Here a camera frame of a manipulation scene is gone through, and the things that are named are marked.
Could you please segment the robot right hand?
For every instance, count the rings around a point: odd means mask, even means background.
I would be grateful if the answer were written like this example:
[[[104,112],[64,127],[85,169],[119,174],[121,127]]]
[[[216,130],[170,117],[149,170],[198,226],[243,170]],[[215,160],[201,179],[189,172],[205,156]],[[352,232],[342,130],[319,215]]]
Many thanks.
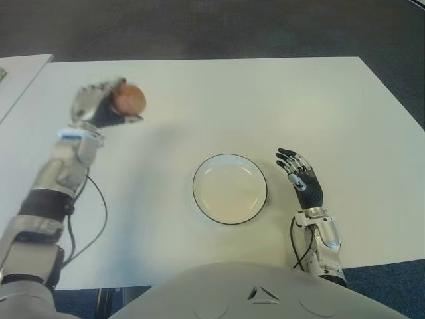
[[[278,148],[276,164],[287,174],[302,209],[321,207],[323,190],[309,162],[299,153]]]

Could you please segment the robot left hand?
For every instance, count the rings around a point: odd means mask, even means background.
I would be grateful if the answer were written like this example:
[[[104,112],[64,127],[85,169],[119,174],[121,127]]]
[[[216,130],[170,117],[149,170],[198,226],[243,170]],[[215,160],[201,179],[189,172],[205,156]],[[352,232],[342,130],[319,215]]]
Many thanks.
[[[81,88],[72,103],[74,123],[87,122],[97,128],[138,122],[147,106],[145,94],[125,78]]]

